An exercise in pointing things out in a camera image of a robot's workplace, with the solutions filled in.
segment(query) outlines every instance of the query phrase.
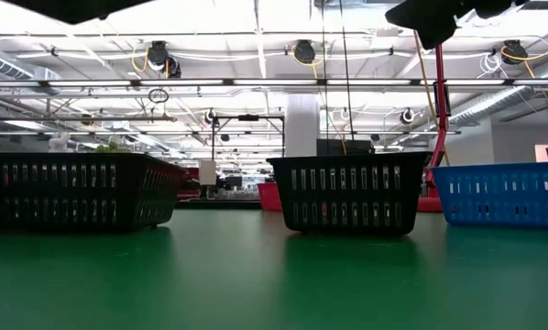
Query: yellow cable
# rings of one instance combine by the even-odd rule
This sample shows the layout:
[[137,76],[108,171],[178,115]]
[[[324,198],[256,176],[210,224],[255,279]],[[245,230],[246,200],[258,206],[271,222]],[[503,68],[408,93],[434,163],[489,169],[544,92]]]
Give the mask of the yellow cable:
[[[439,123],[437,122],[437,114],[435,113],[433,102],[431,101],[429,83],[427,82],[427,71],[424,69],[424,60],[422,59],[421,47],[419,46],[419,35],[417,34],[416,30],[414,31],[414,43],[416,44],[417,56],[419,57],[419,63],[421,64],[422,78],[424,79],[424,91],[427,93],[427,100],[429,101],[429,107],[431,108],[431,114],[433,115],[433,123],[435,124],[435,128],[437,128],[439,127]],[[449,155],[447,155],[447,149],[445,148],[445,144],[443,144],[443,153],[445,155],[445,162],[447,163],[447,166],[449,166]]]
[[149,52],[149,46],[146,48],[146,58],[144,59],[144,68],[143,69],[140,69],[138,68],[138,66],[136,65],[136,48],[134,48],[134,52],[133,52],[133,56],[131,58],[131,65],[134,67],[134,69],[137,71],[137,72],[144,72],[146,70],[146,68],[148,67],[148,52]]
[[504,50],[506,49],[507,47],[504,46],[502,47],[502,49],[500,50],[500,52],[502,53],[502,55],[506,56],[507,58],[509,59],[513,59],[513,60],[517,60],[517,61],[532,61],[532,60],[537,60],[537,59],[540,59],[541,57],[543,56],[547,56],[548,55],[548,50],[541,54],[541,55],[537,55],[537,56],[533,56],[531,58],[521,58],[521,57],[516,57],[516,56],[512,56],[512,55],[509,55],[507,54]]
[[[316,70],[315,67],[316,67],[316,65],[312,66],[312,73],[314,74],[314,79],[319,79],[319,78],[317,78],[317,70]],[[323,95],[321,94],[321,90],[319,90],[319,96],[321,96],[321,101],[324,102]],[[327,120],[331,123],[331,126],[333,126],[333,129],[335,130],[335,134],[337,134],[339,136],[339,138],[341,138],[341,147],[343,147],[343,149],[344,149],[344,155],[347,155],[347,149],[345,148],[344,136],[339,134],[339,131],[337,130],[337,127],[335,127],[333,119],[329,115],[329,111],[325,111],[325,113],[327,114]]]
[[[532,77],[533,79],[535,79],[536,77],[535,77],[535,75],[534,75],[534,72],[532,71],[531,65],[529,64],[529,62],[528,62],[527,60],[524,62],[524,65],[527,67],[527,70],[528,70],[529,73],[531,74],[531,77]],[[543,95],[545,96],[545,99],[547,99],[547,103],[548,103],[548,95],[547,95],[547,93],[546,93],[545,91],[541,91],[541,92],[543,92]]]

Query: white pillar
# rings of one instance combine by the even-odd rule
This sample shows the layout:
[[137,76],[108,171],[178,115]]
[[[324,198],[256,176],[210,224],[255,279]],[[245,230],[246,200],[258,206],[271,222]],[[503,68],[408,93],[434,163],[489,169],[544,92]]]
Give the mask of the white pillar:
[[319,100],[316,94],[290,94],[286,107],[286,157],[317,155]]

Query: workbench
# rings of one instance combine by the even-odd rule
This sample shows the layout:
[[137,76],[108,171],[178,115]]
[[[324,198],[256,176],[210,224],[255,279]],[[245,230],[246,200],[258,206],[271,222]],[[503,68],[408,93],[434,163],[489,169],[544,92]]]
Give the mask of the workbench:
[[548,231],[293,233],[178,210],[127,235],[0,233],[0,330],[548,329]]

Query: red basket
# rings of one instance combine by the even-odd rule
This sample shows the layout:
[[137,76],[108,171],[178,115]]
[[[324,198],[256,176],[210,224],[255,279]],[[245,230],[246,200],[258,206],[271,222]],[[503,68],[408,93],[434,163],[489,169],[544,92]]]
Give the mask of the red basket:
[[262,210],[282,211],[282,204],[280,203],[280,196],[278,195],[278,185],[276,183],[259,183],[258,190]]

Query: white ceiling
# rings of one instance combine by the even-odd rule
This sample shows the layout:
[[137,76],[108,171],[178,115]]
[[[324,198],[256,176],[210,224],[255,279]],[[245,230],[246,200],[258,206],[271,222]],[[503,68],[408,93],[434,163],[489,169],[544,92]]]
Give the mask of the white ceiling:
[[[285,48],[291,48],[297,39],[311,39],[314,47],[322,54],[323,35],[321,14],[316,8],[312,11],[311,1],[303,0],[260,0],[259,24],[264,33],[262,37],[263,50],[267,54],[267,78],[312,78],[312,67],[300,65],[292,56],[285,56]],[[412,32],[398,30],[386,22],[385,8],[350,8],[345,11],[342,20],[339,11],[325,11],[324,28],[333,34],[325,35],[325,43],[332,45],[331,54],[341,56],[346,50],[348,56],[360,54],[366,56],[371,52],[385,51],[393,48],[412,54],[415,51]],[[348,38],[346,49],[341,34],[342,22],[345,24]],[[520,39],[530,54],[544,53],[548,50],[546,42],[540,42],[541,37],[548,37],[548,11],[510,12],[505,16],[489,21],[478,18],[461,23],[453,38],[444,44],[445,54],[476,54],[489,51],[492,47],[498,49],[504,39]],[[0,50],[12,58],[18,55],[37,55],[40,52],[49,53],[53,47],[60,53],[73,53],[88,56],[86,49],[98,56],[130,54],[133,49],[143,52],[152,40],[166,40],[168,48],[173,53],[186,53],[189,57],[200,56],[257,56],[260,39],[255,34],[257,21],[254,10],[254,0],[156,0],[144,5],[138,5],[110,15],[105,21],[98,19],[84,22],[77,26],[68,26],[39,14],[27,11],[0,1]],[[170,33],[246,33],[240,36],[154,36]],[[351,78],[419,78],[422,76],[420,65],[412,57],[388,54],[368,59],[350,60],[348,65]],[[446,60],[445,75],[448,78],[476,78],[483,70],[480,69],[482,57],[462,60]],[[545,62],[548,58],[535,62]],[[43,66],[59,73],[62,79],[135,79],[131,60],[110,60],[103,66],[95,59],[75,59],[71,57],[52,56],[20,61]],[[207,61],[179,58],[182,78],[262,78],[259,60],[238,61]],[[137,65],[143,65],[143,58],[137,59]],[[430,78],[435,76],[434,60],[426,60],[425,66]],[[502,65],[510,76],[524,74],[522,66]],[[329,60],[326,65],[328,77],[345,77],[345,61]],[[323,77],[323,65],[316,68],[317,75]],[[138,73],[142,78],[157,78],[159,74],[147,69]],[[453,104],[470,97],[470,93],[452,93]],[[280,108],[285,110],[287,94],[282,91],[270,92],[269,109],[273,114]],[[347,106],[345,92],[330,92],[328,94],[330,111],[335,110],[333,119],[343,127],[346,121],[341,119],[340,112]],[[66,100],[53,101],[60,105]],[[45,102],[37,100],[22,100],[22,102],[39,108],[45,107]],[[425,93],[364,93],[351,94],[351,104],[355,110],[365,107],[366,114],[355,116],[354,126],[362,128],[389,129],[399,124],[399,112],[385,115],[392,108],[422,109],[427,105]],[[177,123],[139,123],[133,127],[146,130],[188,130],[198,129],[194,121],[184,115],[184,106],[191,109],[198,118],[202,118],[203,110],[213,108],[218,113],[265,113],[266,99],[262,92],[245,92],[235,97],[182,97],[169,100],[167,112],[177,116]],[[81,99],[64,108],[62,113],[72,114],[82,111],[98,112],[101,108],[107,114],[133,116],[139,111],[139,105],[132,98],[113,99]],[[269,124],[253,124],[252,129],[267,129]],[[268,144],[277,137],[255,140],[254,144]],[[170,143],[171,137],[164,137]],[[188,138],[179,138],[179,143],[187,143],[201,147],[201,143]],[[232,143],[246,142],[240,138],[232,138]]]

